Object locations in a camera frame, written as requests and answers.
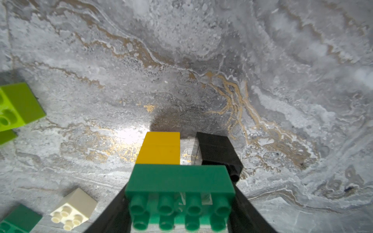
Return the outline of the yellow lego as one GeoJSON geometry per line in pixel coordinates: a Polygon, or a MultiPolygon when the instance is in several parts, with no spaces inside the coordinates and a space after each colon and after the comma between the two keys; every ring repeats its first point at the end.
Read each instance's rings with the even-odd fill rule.
{"type": "Polygon", "coordinates": [[[136,164],[180,165],[180,133],[148,132],[136,164]]]}

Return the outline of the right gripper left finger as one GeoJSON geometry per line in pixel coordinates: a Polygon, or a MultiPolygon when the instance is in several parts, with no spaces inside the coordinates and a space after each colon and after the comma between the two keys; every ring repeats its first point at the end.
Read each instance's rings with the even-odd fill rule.
{"type": "Polygon", "coordinates": [[[131,216],[129,200],[125,197],[126,186],[119,192],[103,213],[84,233],[130,233],[131,216]]]}

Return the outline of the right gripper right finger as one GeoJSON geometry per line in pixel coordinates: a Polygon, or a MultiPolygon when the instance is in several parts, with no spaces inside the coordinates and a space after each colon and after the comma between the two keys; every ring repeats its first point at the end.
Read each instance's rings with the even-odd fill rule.
{"type": "Polygon", "coordinates": [[[229,233],[277,233],[277,231],[255,209],[244,194],[237,188],[232,202],[232,211],[227,223],[229,233]]]}

